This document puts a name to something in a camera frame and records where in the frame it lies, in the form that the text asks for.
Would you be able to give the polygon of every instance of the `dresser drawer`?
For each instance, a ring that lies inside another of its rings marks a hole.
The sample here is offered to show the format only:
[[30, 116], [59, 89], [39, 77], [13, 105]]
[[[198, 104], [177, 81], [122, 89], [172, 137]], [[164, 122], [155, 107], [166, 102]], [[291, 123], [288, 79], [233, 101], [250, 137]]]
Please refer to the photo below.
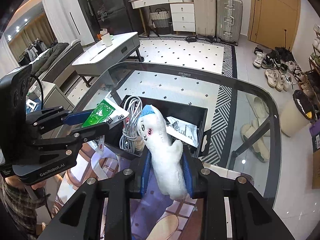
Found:
[[132, 8], [140, 8], [144, 6], [156, 5], [156, 4], [164, 4], [164, 3], [177, 3], [183, 2], [183, 0], [137, 0], [131, 2]]
[[170, 4], [171, 13], [195, 13], [193, 3]]
[[194, 23], [172, 23], [173, 30], [178, 32], [195, 32], [196, 25]]
[[173, 22], [186, 22], [186, 23], [194, 23], [195, 22], [195, 14], [194, 13], [173, 13], [171, 14]]

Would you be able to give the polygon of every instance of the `white tabletop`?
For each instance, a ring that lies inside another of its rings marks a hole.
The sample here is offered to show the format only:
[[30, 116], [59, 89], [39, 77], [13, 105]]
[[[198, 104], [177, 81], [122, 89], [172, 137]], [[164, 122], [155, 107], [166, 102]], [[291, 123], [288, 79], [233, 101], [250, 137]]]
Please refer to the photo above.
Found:
[[84, 64], [94, 64], [101, 60], [103, 60], [106, 56], [108, 56], [111, 52], [113, 52], [116, 48], [121, 46], [121, 44], [125, 43], [127, 40], [131, 39], [135, 35], [138, 35], [137, 32], [132, 33], [123, 33], [113, 36], [112, 45], [106, 47], [103, 41], [99, 41], [94, 44], [90, 49], [88, 49], [84, 54], [82, 54], [79, 58], [77, 58], [72, 65], [84, 65]]

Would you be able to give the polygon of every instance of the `wooden door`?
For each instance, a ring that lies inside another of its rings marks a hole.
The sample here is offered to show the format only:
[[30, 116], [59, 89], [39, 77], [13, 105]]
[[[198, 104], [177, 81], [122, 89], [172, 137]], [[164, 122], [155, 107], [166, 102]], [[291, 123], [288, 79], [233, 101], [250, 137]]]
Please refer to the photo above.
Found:
[[299, 17], [300, 0], [255, 0], [250, 40], [271, 49], [284, 47], [286, 30], [286, 48], [292, 48]]

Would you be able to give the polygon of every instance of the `white plush toy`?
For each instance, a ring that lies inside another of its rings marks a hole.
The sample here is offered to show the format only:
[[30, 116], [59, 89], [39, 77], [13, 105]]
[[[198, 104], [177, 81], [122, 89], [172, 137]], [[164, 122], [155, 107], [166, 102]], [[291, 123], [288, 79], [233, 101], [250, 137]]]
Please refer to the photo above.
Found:
[[160, 111], [146, 105], [138, 120], [138, 133], [151, 153], [153, 170], [162, 194], [173, 200], [186, 196], [186, 184], [180, 159], [183, 145], [180, 140], [171, 144], [165, 129], [166, 122]]

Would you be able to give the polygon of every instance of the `refrigerator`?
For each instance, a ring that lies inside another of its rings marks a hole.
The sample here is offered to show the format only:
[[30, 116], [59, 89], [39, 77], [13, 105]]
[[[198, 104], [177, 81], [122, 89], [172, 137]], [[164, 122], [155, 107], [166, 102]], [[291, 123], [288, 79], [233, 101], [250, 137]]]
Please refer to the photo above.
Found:
[[129, 0], [78, 0], [92, 36], [101, 28], [111, 35], [128, 32], [143, 32], [139, 11], [132, 9]]

